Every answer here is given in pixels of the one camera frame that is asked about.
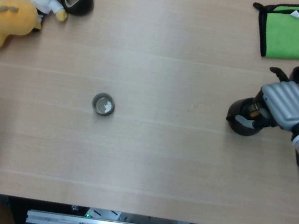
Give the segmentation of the right robot hand grey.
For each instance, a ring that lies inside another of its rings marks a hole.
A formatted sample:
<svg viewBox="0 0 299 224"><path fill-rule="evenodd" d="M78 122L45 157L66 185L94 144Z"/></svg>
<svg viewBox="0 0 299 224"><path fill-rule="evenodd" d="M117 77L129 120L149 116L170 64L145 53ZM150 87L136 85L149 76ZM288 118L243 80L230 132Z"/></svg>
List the right robot hand grey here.
<svg viewBox="0 0 299 224"><path fill-rule="evenodd" d="M229 107L226 120L240 135L252 136L277 126L292 132L299 125L299 86L278 67L269 69L278 82L265 84L256 96L237 100Z"/></svg>

